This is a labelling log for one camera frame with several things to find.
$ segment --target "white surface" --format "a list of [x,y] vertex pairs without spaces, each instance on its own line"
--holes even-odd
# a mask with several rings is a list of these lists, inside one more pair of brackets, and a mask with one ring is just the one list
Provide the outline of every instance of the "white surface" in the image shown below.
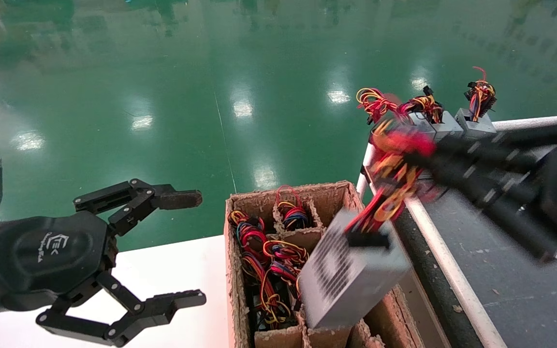
[[512,131],[512,130],[526,130],[528,128],[537,128],[537,127],[554,126],[554,125],[557,125],[557,116],[513,119],[511,121],[493,122],[493,126],[496,128],[498,132]]
[[[200,289],[203,306],[175,313],[171,324],[145,329],[126,348],[226,348],[225,237],[126,251],[117,256],[113,275],[139,299]],[[50,334],[35,324],[44,309],[0,313],[0,348],[99,348],[100,344]],[[69,315],[112,323],[125,310],[104,291]]]

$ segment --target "cardboard divider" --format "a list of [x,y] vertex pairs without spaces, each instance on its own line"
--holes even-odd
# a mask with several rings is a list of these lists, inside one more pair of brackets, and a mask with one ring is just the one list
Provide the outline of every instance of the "cardboard divider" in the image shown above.
[[291,328],[255,333],[255,348],[303,348],[302,328],[300,325]]
[[395,286],[365,315],[365,322],[372,335],[384,337],[389,348],[415,347],[413,342],[421,341],[400,286]]
[[372,337],[369,326],[360,320],[352,328],[347,348],[385,348],[385,344],[381,337]]
[[307,348],[345,348],[347,346],[352,327],[309,329],[307,328],[305,310],[300,310],[298,317],[304,328],[303,346]]
[[[311,214],[314,218],[317,216],[318,226],[285,231],[279,214],[279,219],[274,224],[276,233],[272,231],[268,236],[305,247],[309,252],[321,239],[325,226],[342,207],[357,211],[364,209],[353,185],[347,181],[305,185],[295,187],[294,190],[304,202],[309,202]],[[224,234],[230,348],[384,348],[385,342],[393,348],[424,347],[407,309],[403,293],[398,287],[386,295],[384,300],[365,317],[365,320],[361,319],[353,328],[308,329],[304,311],[300,310],[293,314],[297,322],[295,326],[282,330],[251,333],[248,319],[250,309],[246,304],[241,252],[234,229],[230,227],[226,218],[234,209],[240,209],[247,214],[257,213],[265,219],[264,214],[267,214],[269,207],[274,218],[279,213],[278,209],[275,209],[276,190],[235,194],[226,201]]]

